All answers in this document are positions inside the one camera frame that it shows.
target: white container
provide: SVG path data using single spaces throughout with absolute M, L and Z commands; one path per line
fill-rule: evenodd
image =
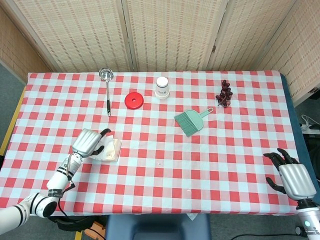
M 170 89 L 168 78 L 164 76 L 157 78 L 154 93 L 158 99 L 166 99 L 169 97 Z

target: robot finger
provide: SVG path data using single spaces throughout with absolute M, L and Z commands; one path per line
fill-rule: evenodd
M 98 155 L 99 153 L 101 153 L 103 151 L 104 148 L 105 148 L 105 146 L 100 146 L 97 150 L 94 150 L 92 152 L 91 156 Z
M 278 153 L 276 152 L 272 152 L 271 154 L 273 154 L 278 160 L 279 162 L 284 165 L 284 164 L 287 164 L 287 162 L 282 158 L 282 156 L 280 156 Z
M 283 194 L 287 194 L 285 188 L 283 186 L 279 186 L 279 185 L 275 184 L 274 181 L 270 177 L 266 177 L 265 180 L 270 185 L 270 187 L 273 188 L 274 190 L 276 190 L 280 193 L 283 193 Z
M 111 130 L 109 128 L 106 128 L 102 132 L 100 132 L 101 138 L 103 138 L 107 133 L 111 133 Z
M 291 157 L 291 160 L 294 164 L 300 164 L 295 158 Z
M 290 155 L 289 155 L 289 153 L 287 153 L 287 151 L 286 150 L 284 150 L 284 149 L 282 149 L 282 148 L 277 148 L 277 150 L 279 151 L 279 153 L 281 153 L 282 154 L 282 156 L 284 157 L 284 161 L 285 161 L 285 163 L 286 164 L 295 164 L 296 162 L 294 162 L 293 160 L 292 160 L 292 158 L 290 157 Z
M 276 154 L 275 152 L 265 153 L 265 154 L 263 154 L 263 156 L 271 159 L 273 165 L 274 165 L 274 166 L 276 167 L 276 169 L 279 171 L 279 166 L 280 166 L 280 165 L 283 165 L 283 161 L 282 161 L 282 160 L 279 160 L 279 159 L 276 157 L 275 154 Z

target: metal hinge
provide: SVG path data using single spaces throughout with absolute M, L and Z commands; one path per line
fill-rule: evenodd
M 319 91 L 320 90 L 320 87 L 314 87 L 313 89 L 311 89 L 309 92 L 308 92 L 308 94 L 314 94 L 314 93 L 316 93 L 317 91 Z

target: wall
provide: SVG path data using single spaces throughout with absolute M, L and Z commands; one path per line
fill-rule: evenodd
M 50 72 L 50 69 L 1 7 L 0 23 L 1 64 L 25 83 L 29 72 Z
M 297 0 L 252 69 L 278 70 L 295 106 L 320 87 L 320 1 Z
M 230 0 L 207 70 L 249 70 L 293 3 L 292 0 Z
M 226 4 L 226 0 L 123 1 L 137 70 L 205 69 Z
M 58 72 L 133 70 L 118 0 L 8 0 L 8 6 Z

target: red lid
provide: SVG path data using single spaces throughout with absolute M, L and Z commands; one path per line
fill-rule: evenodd
M 144 104 L 144 97 L 138 92 L 130 92 L 125 96 L 124 104 L 128 109 L 138 109 Z

